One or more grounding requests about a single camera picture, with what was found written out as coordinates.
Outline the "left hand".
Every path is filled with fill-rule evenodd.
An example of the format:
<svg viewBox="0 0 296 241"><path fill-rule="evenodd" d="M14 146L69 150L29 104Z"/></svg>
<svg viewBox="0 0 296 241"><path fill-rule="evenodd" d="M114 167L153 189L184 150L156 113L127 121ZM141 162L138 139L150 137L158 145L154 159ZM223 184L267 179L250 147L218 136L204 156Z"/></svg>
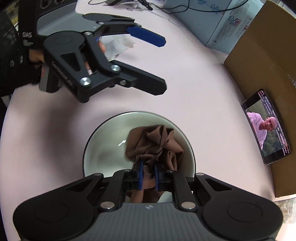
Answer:
<svg viewBox="0 0 296 241"><path fill-rule="evenodd" d="M105 53L106 47L102 44L102 42L98 41L97 44L100 47L101 51L103 53ZM65 61L67 61L71 67L75 68L76 70L79 70L79 64L77 62L77 58L74 53L62 55L62 58ZM45 63L43 51L30 49L29 50L29 60L34 63L38 63L38 62Z"/></svg>

